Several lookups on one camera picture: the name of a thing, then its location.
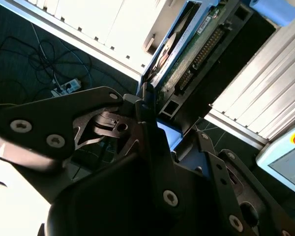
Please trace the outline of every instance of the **hole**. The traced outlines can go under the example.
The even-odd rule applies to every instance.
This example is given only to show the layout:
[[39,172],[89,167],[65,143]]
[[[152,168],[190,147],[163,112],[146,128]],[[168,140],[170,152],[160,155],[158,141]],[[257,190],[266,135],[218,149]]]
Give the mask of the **hole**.
[[179,105],[176,102],[170,101],[168,103],[168,105],[165,107],[164,112],[166,112],[169,115],[172,115],[176,111],[176,109],[178,108],[178,106]]
[[258,213],[250,203],[242,203],[240,210],[244,220],[251,228],[257,226],[259,220]]
[[126,125],[126,124],[124,124],[124,123],[119,124],[119,125],[117,126],[117,130],[118,130],[119,132],[125,131],[125,130],[127,130],[127,129],[128,129],[128,125]]
[[59,140],[59,138],[52,138],[51,142],[59,144],[60,140]]
[[221,182],[222,182],[222,184],[224,184],[224,185],[227,184],[226,181],[225,181],[223,178],[221,179]]
[[234,224],[238,227],[240,224],[238,222],[238,220],[234,219]]
[[169,201],[171,201],[172,203],[174,202],[174,196],[172,194],[167,194],[167,198]]
[[231,172],[229,169],[227,169],[228,175],[230,176],[231,182],[235,185],[238,184],[237,177]]
[[237,11],[235,12],[235,15],[238,16],[238,18],[240,18],[242,21],[244,21],[248,16],[248,11],[246,11],[246,9],[244,9],[242,6],[239,6]]
[[70,89],[70,88],[72,88],[72,85],[71,85],[71,84],[67,84],[67,85],[65,86],[65,89]]
[[27,128],[27,125],[26,124],[22,124],[22,123],[18,123],[18,124],[16,124],[16,127],[17,128],[21,128],[21,129],[26,129]]

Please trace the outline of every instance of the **metal bolt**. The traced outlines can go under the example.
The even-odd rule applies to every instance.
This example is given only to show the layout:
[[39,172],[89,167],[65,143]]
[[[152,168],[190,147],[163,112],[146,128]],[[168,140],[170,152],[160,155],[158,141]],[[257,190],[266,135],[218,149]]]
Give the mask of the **metal bolt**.
[[285,231],[285,230],[282,231],[282,235],[283,235],[283,236],[291,236],[291,235],[290,235],[287,231]]
[[208,135],[206,135],[206,134],[201,134],[201,136],[202,136],[205,140],[208,140]]
[[31,131],[31,123],[23,119],[16,119],[10,123],[10,128],[17,133],[27,133]]
[[244,230],[244,227],[241,223],[241,221],[234,215],[230,215],[228,218],[230,221],[231,226],[236,229],[238,232],[242,232]]
[[109,93],[109,96],[112,98],[112,99],[117,99],[118,96],[112,92]]
[[197,171],[197,172],[199,172],[199,173],[202,174],[202,167],[201,167],[201,166],[198,166],[198,167],[195,169],[195,171]]
[[49,146],[53,148],[61,148],[65,144],[64,138],[58,134],[49,135],[46,139],[46,142]]
[[234,156],[234,154],[232,154],[231,152],[228,152],[227,155],[228,155],[230,158],[232,158],[233,160],[235,160],[235,156]]
[[172,207],[176,207],[178,205],[178,198],[171,190],[165,190],[163,193],[163,198],[164,201]]

